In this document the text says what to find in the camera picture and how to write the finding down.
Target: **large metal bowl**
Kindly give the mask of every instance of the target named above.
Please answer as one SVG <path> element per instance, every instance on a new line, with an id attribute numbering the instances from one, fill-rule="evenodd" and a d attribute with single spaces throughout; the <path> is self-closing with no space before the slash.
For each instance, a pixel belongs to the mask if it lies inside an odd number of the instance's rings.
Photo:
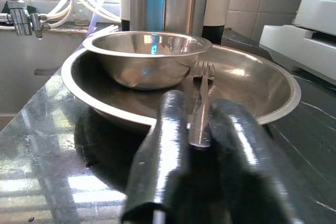
<path id="1" fill-rule="evenodd" d="M 245 106 L 259 124 L 275 121 L 299 103 L 301 90 L 294 77 L 278 65 L 249 53 L 214 45 L 199 60 L 215 65 L 215 81 L 209 99 L 229 99 Z M 103 71 L 95 53 L 75 52 L 63 64 L 62 79 L 80 100 L 101 115 L 125 127 L 148 129 L 156 122 L 156 110 L 166 90 L 125 88 Z M 192 114 L 198 97 L 197 83 L 188 76 L 170 89 L 182 90 Z"/>
<path id="2" fill-rule="evenodd" d="M 186 34 L 126 31 L 92 36 L 83 42 L 99 54 L 116 82 L 134 89 L 163 89 L 180 83 L 210 41 Z"/>

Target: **bowl rim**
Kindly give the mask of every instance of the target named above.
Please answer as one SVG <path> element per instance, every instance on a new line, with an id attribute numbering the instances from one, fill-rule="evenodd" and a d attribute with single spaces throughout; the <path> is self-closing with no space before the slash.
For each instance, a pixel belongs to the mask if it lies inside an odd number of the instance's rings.
<path id="1" fill-rule="evenodd" d="M 290 91 L 291 91 L 290 97 L 288 98 L 286 103 L 284 103 L 278 109 L 276 109 L 276 110 L 274 110 L 274 111 L 272 111 L 268 114 L 265 114 L 265 115 L 262 115 L 262 116 L 256 118 L 259 125 L 267 124 L 267 123 L 273 122 L 275 120 L 278 120 L 278 119 L 284 117 L 285 115 L 287 115 L 291 111 L 293 111 L 296 108 L 296 106 L 299 104 L 300 99 L 301 99 L 300 85 L 297 83 L 295 78 L 289 72 L 287 72 L 285 69 L 283 69 L 282 67 L 278 66 L 277 64 L 275 64 L 275 63 L 273 63 L 273 62 L 271 62 L 271 61 L 269 61 L 265 58 L 262 58 L 260 56 L 250 54 L 248 52 L 244 52 L 244 51 L 241 51 L 241 50 L 238 50 L 238 49 L 234 49 L 234 48 L 230 48 L 230 47 L 226 47 L 226 46 L 219 46 L 219 45 L 214 45 L 213 48 L 215 48 L 215 49 L 225 49 L 225 50 L 228 50 L 228 51 L 232 51 L 232 52 L 235 52 L 239 55 L 249 57 L 252 60 L 258 60 L 261 63 L 267 64 L 267 65 L 272 65 L 278 71 L 282 72 L 284 77 L 287 79 L 288 84 L 290 85 Z M 68 90 L 74 96 L 76 96 L 78 99 L 80 99 L 84 103 L 88 104 L 90 107 L 94 108 L 95 110 L 101 111 L 103 113 L 114 116 L 116 118 L 126 120 L 126 121 L 130 121 L 130 122 L 133 122 L 133 123 L 136 123 L 136 124 L 147 125 L 147 126 L 155 125 L 155 123 L 156 123 L 155 118 L 135 114 L 135 113 L 128 112 L 128 111 L 113 107 L 111 105 L 108 105 L 108 104 L 92 97 L 90 94 L 83 91 L 81 89 L 81 87 L 79 87 L 77 85 L 77 83 L 72 78 L 72 65 L 86 51 L 87 51 L 87 49 L 83 48 L 83 49 L 80 49 L 80 50 L 74 52 L 63 63 L 63 66 L 61 68 L 61 78 L 63 80 L 64 85 L 68 88 Z"/>
<path id="2" fill-rule="evenodd" d="M 116 31 L 113 33 L 108 33 L 108 34 L 93 34 L 90 37 L 86 38 L 83 41 L 83 46 L 88 49 L 91 52 L 96 52 L 98 54 L 102 55 L 111 55 L 111 56 L 119 56 L 119 57 L 129 57 L 129 58 L 153 58 L 154 55 L 152 54 L 136 54 L 133 52 L 119 52 L 119 51 L 112 51 L 112 50 L 106 50 L 102 49 L 99 47 L 96 47 L 93 45 L 93 43 L 106 36 L 116 36 L 120 34 L 161 34 L 161 35 L 173 35 L 176 37 L 184 37 L 184 38 L 190 38 L 190 39 L 195 39 L 197 42 L 201 43 L 203 46 L 202 48 L 198 50 L 194 50 L 191 52 L 179 52 L 179 53 L 173 53 L 173 54 L 159 54 L 155 55 L 155 58 L 169 58 L 169 57 L 180 57 L 180 56 L 191 56 L 191 55 L 196 55 L 203 53 L 207 50 L 209 50 L 212 47 L 212 43 L 202 37 L 199 36 L 193 36 L 189 34 L 184 34 L 184 33 L 174 33 L 170 31 Z"/>

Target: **stainless steel cylinder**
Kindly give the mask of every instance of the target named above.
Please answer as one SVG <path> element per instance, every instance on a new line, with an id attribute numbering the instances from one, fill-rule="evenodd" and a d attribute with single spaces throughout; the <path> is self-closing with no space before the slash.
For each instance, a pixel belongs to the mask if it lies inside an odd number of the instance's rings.
<path id="1" fill-rule="evenodd" d="M 202 35 L 206 0 L 131 0 L 130 29 Z"/>

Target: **white appliance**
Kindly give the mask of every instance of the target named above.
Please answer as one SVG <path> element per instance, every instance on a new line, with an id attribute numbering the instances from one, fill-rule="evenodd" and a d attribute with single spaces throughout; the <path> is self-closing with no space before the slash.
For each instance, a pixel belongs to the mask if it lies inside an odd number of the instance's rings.
<path id="1" fill-rule="evenodd" d="M 264 26 L 260 45 L 336 83 L 336 0 L 302 0 L 293 25 Z"/>

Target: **fork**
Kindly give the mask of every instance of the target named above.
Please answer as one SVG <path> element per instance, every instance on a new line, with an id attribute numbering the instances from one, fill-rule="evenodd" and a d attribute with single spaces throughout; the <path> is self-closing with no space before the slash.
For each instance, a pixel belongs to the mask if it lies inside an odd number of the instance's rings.
<path id="1" fill-rule="evenodd" d="M 202 78 L 202 82 L 193 110 L 188 141 L 194 148 L 203 149 L 211 145 L 205 129 L 208 124 L 209 90 L 215 79 L 215 66 L 209 62 L 197 62 L 190 75 L 193 78 Z"/>

